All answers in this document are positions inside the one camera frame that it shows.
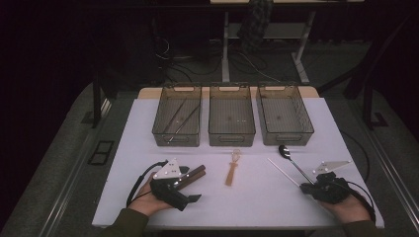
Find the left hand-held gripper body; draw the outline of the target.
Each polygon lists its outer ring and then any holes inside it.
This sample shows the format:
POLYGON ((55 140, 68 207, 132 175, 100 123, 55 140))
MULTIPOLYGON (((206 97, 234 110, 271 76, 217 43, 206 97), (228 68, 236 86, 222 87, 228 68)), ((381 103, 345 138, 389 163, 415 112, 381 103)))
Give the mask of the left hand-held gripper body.
POLYGON ((183 211, 190 203, 189 199, 178 191, 183 172, 176 158, 168 161, 152 176, 150 187, 153 195, 174 208, 183 211))

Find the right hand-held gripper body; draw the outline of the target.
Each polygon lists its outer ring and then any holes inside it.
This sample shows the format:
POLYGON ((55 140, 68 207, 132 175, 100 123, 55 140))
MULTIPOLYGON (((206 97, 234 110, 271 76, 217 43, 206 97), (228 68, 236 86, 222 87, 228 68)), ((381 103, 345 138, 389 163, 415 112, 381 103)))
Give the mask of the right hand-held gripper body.
POLYGON ((322 161, 313 170, 316 182, 308 193, 315 199, 327 203, 342 202, 350 194, 349 186, 344 178, 336 176, 335 171, 348 164, 350 164, 350 161, 322 161))

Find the wooden handled knife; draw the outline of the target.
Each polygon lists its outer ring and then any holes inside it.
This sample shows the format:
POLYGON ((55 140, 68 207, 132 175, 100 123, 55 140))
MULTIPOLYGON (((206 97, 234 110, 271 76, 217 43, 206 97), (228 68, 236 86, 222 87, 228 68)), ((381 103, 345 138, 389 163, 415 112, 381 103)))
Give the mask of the wooden handled knife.
POLYGON ((191 171, 188 174, 195 175, 195 174, 197 174, 198 172, 201 172, 201 171, 206 171, 206 167, 204 165, 199 166, 198 168, 194 169, 193 171, 191 171))

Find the white chopstick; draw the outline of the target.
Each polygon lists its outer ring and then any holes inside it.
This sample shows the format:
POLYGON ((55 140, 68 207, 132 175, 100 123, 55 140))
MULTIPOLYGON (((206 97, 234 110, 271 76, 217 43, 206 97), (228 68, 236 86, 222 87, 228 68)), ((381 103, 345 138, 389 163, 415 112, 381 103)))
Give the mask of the white chopstick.
POLYGON ((267 158, 267 160, 278 170, 280 171, 289 181, 291 181, 295 186, 299 188, 299 184, 292 179, 283 169, 281 169, 273 160, 267 158))

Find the black metal spoon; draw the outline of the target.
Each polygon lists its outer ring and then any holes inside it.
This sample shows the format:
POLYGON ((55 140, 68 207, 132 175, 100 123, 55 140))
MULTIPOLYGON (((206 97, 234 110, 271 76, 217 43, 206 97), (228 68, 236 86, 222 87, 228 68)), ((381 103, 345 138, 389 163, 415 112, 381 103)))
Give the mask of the black metal spoon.
POLYGON ((279 148, 278 148, 278 150, 279 150, 279 153, 280 153, 280 155, 283 157, 283 158, 285 158, 285 159, 287 159, 287 160, 289 160, 295 167, 296 167, 296 169, 309 181, 309 182, 313 182, 303 171, 302 171, 302 169, 297 165, 297 163, 292 159, 292 157, 291 157, 291 153, 290 153, 290 151, 288 150, 288 148, 285 146, 285 145, 280 145, 279 146, 279 148))

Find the metal chopstick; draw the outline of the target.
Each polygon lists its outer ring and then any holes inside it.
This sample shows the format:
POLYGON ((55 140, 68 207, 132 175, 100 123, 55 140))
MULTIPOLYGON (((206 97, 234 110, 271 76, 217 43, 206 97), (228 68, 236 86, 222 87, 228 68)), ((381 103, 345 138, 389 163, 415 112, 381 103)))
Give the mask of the metal chopstick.
POLYGON ((179 108, 176 110, 175 114, 170 118, 169 122, 167 123, 167 125, 165 126, 163 133, 166 133, 168 131, 168 129, 171 127, 173 121, 175 120, 177 114, 182 110, 183 106, 185 105, 187 101, 187 98, 185 98, 183 100, 183 102, 181 103, 181 105, 179 106, 179 108))
POLYGON ((201 106, 197 105, 182 121, 179 127, 168 138, 168 143, 189 143, 194 140, 200 131, 200 111, 201 106))

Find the translucent brown plastic bin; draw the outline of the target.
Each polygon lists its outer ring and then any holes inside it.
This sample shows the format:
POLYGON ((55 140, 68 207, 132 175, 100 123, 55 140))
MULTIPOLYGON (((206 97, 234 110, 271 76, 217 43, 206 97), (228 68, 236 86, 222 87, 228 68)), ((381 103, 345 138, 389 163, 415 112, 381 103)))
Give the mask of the translucent brown plastic bin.
POLYGON ((209 87, 209 145, 250 147, 256 134, 250 86, 209 87))
POLYGON ((160 100, 152 128, 152 134, 158 146, 172 147, 198 147, 200 145, 200 132, 189 143, 168 143, 168 138, 179 127, 182 121, 194 107, 202 107, 202 86, 197 83, 176 83, 165 85, 162 88, 160 100), (170 118, 175 114, 183 100, 187 98, 182 110, 177 114, 171 127, 166 133, 163 130, 170 118))
POLYGON ((297 86, 260 83, 256 101, 265 145, 308 143, 314 128, 297 86))

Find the person's left hand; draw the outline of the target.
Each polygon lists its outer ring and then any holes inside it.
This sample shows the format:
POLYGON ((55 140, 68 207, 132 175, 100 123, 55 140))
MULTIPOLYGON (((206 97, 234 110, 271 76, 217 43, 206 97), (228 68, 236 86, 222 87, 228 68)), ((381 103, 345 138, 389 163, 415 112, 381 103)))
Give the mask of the person's left hand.
POLYGON ((160 210, 171 208, 171 205, 163 200, 158 199, 151 192, 149 183, 153 178, 153 174, 149 176, 147 181, 138 190, 135 199, 127 206, 129 209, 140 212, 148 217, 160 210))

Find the person's right hand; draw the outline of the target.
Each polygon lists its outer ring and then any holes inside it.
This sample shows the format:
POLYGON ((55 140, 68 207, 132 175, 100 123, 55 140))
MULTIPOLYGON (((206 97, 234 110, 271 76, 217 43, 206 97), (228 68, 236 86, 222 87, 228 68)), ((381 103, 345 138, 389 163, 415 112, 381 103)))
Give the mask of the person's right hand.
POLYGON ((343 201, 336 204, 324 201, 321 201, 319 204, 344 224, 371 220, 371 216, 362 205, 362 202, 352 195, 349 195, 343 201))

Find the black metal stand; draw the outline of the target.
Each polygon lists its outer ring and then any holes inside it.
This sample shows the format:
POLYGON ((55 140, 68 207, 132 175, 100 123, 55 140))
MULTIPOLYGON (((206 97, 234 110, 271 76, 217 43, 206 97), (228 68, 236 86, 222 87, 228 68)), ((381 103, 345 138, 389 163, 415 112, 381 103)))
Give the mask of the black metal stand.
POLYGON ((98 69, 93 73, 93 127, 102 118, 103 98, 114 99, 118 93, 118 81, 110 69, 98 69))
POLYGON ((349 71, 321 85, 323 93, 346 81, 344 96, 363 96, 362 118, 368 128, 372 121, 373 92, 389 102, 409 129, 419 132, 419 4, 404 9, 388 9, 371 15, 377 34, 366 56, 349 71))

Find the white legged desk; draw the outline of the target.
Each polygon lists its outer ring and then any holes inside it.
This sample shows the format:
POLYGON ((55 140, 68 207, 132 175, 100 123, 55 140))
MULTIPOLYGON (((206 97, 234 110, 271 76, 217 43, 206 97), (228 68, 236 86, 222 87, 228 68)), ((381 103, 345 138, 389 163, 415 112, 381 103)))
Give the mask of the white legged desk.
MULTIPOLYGON (((275 7, 308 7, 308 16, 303 23, 275 23, 268 27, 267 39, 270 40, 299 40, 299 48, 291 54, 293 68, 296 70, 298 79, 303 84, 308 84, 309 79, 306 69, 301 62, 304 48, 308 42, 308 37, 313 25, 313 21, 318 11, 318 7, 336 7, 349 4, 362 4, 365 0, 273 0, 275 7)), ((223 17, 223 36, 222 36, 222 56, 221 56, 221 75, 223 82, 230 81, 228 42, 237 39, 236 32, 239 24, 229 22, 229 10, 224 10, 223 17)))

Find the dark patterned hanging cloth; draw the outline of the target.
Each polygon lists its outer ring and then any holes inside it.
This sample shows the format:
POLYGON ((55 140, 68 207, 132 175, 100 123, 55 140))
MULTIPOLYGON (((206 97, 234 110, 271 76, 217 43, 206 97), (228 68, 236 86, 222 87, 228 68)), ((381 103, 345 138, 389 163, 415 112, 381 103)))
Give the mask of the dark patterned hanging cloth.
POLYGON ((273 7, 274 0, 249 1, 248 14, 237 32, 241 40, 241 48, 245 53, 258 50, 270 24, 273 7))

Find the metal floor rail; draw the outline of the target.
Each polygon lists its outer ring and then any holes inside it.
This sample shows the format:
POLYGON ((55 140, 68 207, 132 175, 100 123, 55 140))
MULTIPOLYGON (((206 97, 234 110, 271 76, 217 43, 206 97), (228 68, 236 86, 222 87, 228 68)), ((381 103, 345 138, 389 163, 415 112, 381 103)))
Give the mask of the metal floor rail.
POLYGON ((93 101, 76 101, 40 165, 46 212, 38 237, 53 237, 81 180, 112 103, 105 99, 102 118, 93 127, 93 101))
POLYGON ((405 129, 360 126, 356 164, 373 193, 385 225, 400 214, 419 232, 419 143, 405 129))

